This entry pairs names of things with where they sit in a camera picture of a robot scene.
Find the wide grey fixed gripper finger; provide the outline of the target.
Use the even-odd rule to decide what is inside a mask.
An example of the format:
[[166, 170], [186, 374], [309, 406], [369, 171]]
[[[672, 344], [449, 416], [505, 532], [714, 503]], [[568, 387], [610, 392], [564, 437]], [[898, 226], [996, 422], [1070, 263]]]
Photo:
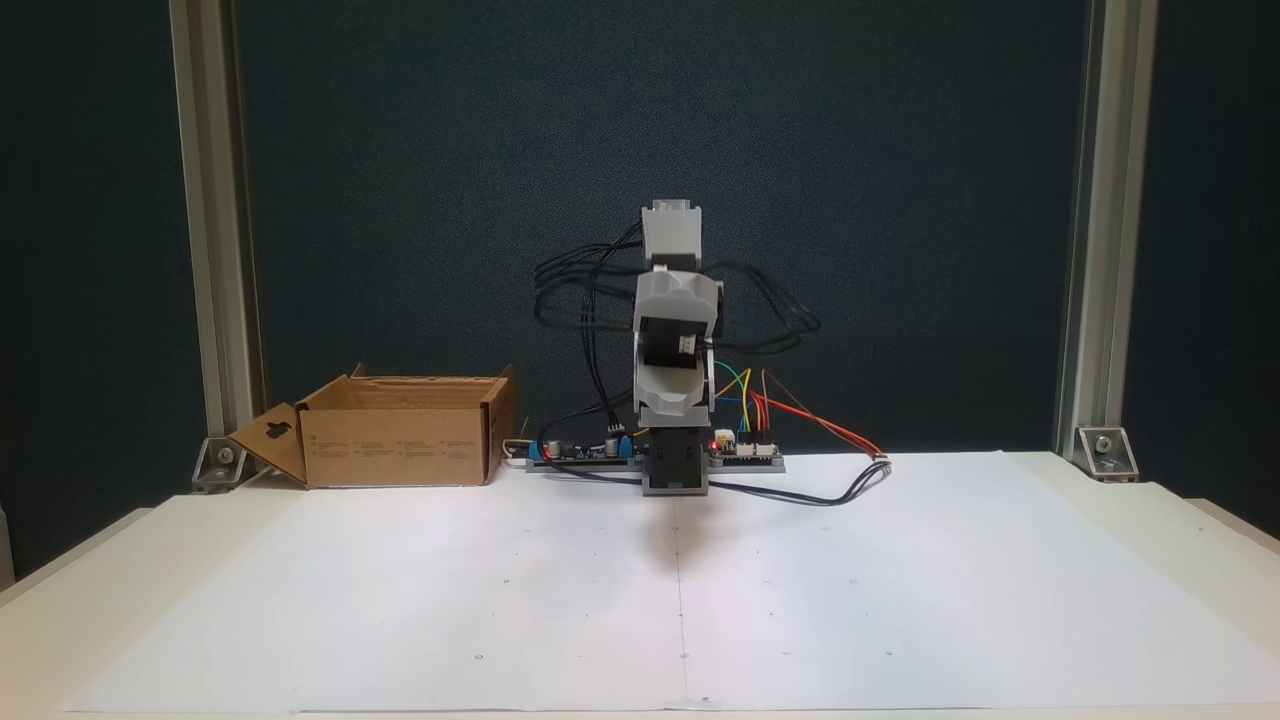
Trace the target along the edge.
[[692, 368], [646, 364], [636, 355], [639, 423], [707, 423], [707, 357]]

